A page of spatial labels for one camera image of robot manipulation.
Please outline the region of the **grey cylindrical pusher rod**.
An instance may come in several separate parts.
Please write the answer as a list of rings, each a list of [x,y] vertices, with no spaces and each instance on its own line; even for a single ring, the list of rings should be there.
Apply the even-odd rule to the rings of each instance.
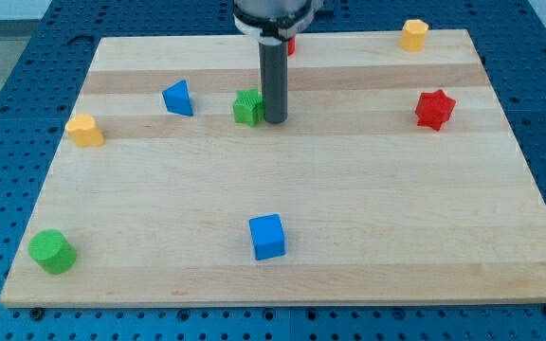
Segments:
[[[264,120],[281,124],[287,120],[287,43],[259,45]]]

